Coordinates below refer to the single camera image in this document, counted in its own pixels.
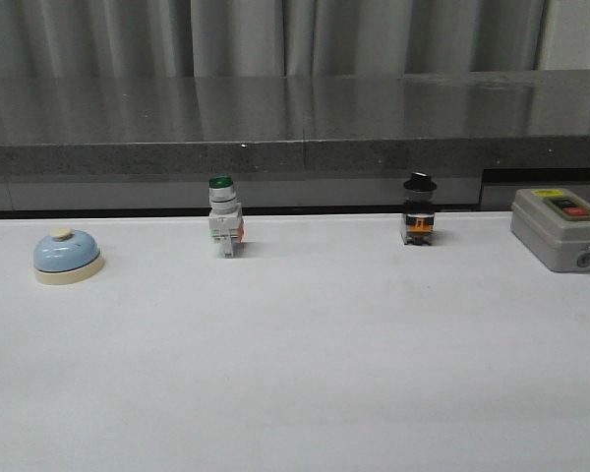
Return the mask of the black selector switch orange base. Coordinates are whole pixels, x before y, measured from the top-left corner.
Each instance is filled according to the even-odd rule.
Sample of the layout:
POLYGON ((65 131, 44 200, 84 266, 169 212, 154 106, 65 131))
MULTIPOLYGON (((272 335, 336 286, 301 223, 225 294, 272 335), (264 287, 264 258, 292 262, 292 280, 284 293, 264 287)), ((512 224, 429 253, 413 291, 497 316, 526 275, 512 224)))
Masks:
POLYGON ((403 183, 403 189, 402 241, 405 245, 431 245, 435 225, 433 197, 437 184, 429 174, 412 172, 403 183))

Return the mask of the dark grey stone counter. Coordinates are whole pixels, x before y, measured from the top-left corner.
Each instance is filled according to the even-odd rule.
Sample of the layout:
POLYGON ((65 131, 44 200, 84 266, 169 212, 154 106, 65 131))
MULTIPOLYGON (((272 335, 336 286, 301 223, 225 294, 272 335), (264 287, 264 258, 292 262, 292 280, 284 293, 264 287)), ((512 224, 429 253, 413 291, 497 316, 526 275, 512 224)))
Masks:
POLYGON ((590 201, 590 71, 0 79, 0 213, 192 212, 228 174, 247 211, 446 209, 522 187, 590 201))

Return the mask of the blue and cream service bell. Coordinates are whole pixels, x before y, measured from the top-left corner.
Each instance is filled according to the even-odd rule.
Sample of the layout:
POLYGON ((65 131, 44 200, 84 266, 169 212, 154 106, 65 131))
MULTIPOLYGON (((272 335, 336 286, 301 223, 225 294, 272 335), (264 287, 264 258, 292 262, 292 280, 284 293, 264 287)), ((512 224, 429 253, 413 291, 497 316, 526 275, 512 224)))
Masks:
POLYGON ((67 285, 86 280, 104 267, 96 240, 86 231, 70 227, 53 229, 36 244, 35 279, 45 285, 67 285))

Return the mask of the green pushbutton switch white base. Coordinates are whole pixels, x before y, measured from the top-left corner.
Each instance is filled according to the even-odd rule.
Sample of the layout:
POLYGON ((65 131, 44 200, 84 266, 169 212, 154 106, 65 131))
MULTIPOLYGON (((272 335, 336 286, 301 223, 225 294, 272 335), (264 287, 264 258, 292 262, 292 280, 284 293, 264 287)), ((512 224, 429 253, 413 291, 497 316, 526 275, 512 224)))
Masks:
POLYGON ((237 245, 244 237, 244 219, 233 179, 228 175, 210 178, 208 200, 210 236, 213 242, 219 245, 223 257, 234 257, 237 245))

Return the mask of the grey push button switch box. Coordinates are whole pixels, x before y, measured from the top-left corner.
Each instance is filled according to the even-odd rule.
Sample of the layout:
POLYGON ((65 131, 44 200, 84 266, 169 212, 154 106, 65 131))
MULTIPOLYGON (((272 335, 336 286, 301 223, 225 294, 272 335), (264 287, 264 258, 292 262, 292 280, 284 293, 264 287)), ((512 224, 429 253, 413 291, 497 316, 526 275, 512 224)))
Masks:
POLYGON ((519 189, 511 232, 554 272, 590 272, 590 203, 563 188, 519 189))

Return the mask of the grey curtain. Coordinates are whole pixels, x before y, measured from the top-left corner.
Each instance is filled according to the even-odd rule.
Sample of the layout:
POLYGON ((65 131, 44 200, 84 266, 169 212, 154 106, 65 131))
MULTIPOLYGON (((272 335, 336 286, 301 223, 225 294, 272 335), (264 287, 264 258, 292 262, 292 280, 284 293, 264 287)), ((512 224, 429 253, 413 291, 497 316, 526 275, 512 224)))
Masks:
POLYGON ((0 1, 0 78, 590 70, 590 1, 0 1))

